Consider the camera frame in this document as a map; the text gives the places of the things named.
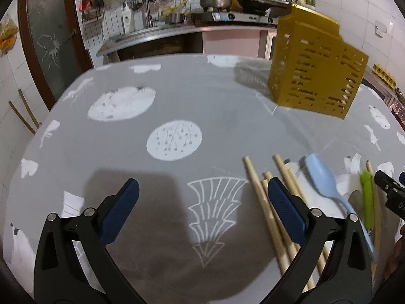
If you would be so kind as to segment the person's right hand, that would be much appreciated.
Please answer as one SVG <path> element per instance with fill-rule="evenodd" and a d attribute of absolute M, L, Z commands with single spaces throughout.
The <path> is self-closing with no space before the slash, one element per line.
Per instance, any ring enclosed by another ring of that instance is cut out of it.
<path fill-rule="evenodd" d="M 382 275 L 382 280 L 386 281 L 396 270 L 404 257 L 404 233 L 405 233 L 405 224 L 401 226 L 400 234 L 401 237 L 395 243 L 393 253 L 387 260 L 387 265 Z"/>

